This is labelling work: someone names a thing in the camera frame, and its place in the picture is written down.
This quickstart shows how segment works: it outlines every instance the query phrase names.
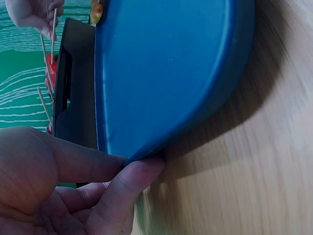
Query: wooden table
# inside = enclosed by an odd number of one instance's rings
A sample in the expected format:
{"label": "wooden table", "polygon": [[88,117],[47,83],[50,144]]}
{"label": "wooden table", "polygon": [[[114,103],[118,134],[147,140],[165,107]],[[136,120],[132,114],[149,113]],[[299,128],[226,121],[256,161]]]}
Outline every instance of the wooden table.
{"label": "wooden table", "polygon": [[238,89],[165,150],[134,235],[313,234],[313,1],[256,5]]}

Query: blue plate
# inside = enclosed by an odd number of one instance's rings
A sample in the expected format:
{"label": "blue plate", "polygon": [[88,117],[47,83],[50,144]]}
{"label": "blue plate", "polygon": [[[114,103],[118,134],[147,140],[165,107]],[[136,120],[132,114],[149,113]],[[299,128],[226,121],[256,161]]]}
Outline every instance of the blue plate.
{"label": "blue plate", "polygon": [[99,150],[130,163],[212,115],[253,33],[254,0],[111,0],[95,37]]}

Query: wooden skewer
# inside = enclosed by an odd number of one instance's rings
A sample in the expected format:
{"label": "wooden skewer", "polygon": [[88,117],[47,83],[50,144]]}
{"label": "wooden skewer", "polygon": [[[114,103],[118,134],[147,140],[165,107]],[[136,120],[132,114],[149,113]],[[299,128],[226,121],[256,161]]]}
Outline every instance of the wooden skewer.
{"label": "wooden skewer", "polygon": [[47,117],[49,119],[49,122],[52,125],[52,119],[51,119],[51,117],[50,117],[50,115],[48,113],[48,109],[47,109],[47,106],[45,105],[45,101],[44,101],[44,98],[43,98],[43,94],[41,93],[40,87],[37,87],[37,91],[38,91],[41,103],[43,104],[43,107],[44,107],[44,110],[45,110],[45,114],[47,115]]}
{"label": "wooden skewer", "polygon": [[51,36],[51,65],[53,65],[53,51],[54,51],[54,31],[55,31],[55,21],[57,19],[57,9],[54,9],[53,17],[53,27],[52,27],[52,36]]}
{"label": "wooden skewer", "polygon": [[44,43],[44,38],[43,38],[43,35],[40,34],[40,40],[41,40],[41,45],[43,47],[43,52],[44,52],[44,59],[45,59],[45,66],[48,70],[48,79],[49,79],[49,83],[50,83],[50,87],[48,86],[48,90],[49,93],[53,94],[54,93],[54,90],[53,90],[53,85],[52,85],[52,80],[51,80],[51,74],[50,74],[50,70],[49,70],[49,67],[48,67],[48,61],[47,61],[47,55],[45,54],[45,43]]}
{"label": "wooden skewer", "polygon": [[47,22],[49,23],[49,7],[48,7],[48,2],[46,2],[46,10],[47,10]]}

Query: person's hand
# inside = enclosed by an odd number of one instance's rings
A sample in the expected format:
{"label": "person's hand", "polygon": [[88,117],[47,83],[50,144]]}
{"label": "person's hand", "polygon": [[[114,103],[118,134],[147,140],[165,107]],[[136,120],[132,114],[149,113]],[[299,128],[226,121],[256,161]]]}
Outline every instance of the person's hand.
{"label": "person's hand", "polygon": [[[123,161],[32,128],[1,129],[0,235],[129,235],[136,198],[164,162],[120,171]],[[58,181],[94,183],[74,189]]]}
{"label": "person's hand", "polygon": [[57,8],[57,16],[63,15],[63,4],[64,0],[5,0],[6,9],[16,26],[33,27],[49,39],[52,34],[54,9]]}

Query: green patterned surface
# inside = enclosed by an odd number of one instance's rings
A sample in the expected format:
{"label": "green patterned surface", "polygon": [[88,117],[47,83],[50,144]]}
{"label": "green patterned surface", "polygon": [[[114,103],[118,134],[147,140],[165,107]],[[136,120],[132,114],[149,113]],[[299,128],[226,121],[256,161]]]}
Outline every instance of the green patterned surface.
{"label": "green patterned surface", "polygon": [[[65,18],[87,22],[89,11],[88,0],[66,1],[64,15],[59,18],[56,29],[56,52],[60,48]],[[47,39],[45,47],[47,52],[51,51]],[[39,86],[45,103],[51,110],[44,80],[45,68],[39,33],[31,28],[15,27],[6,12],[4,0],[0,0],[0,128],[26,125],[45,131],[48,119],[37,93]]]}

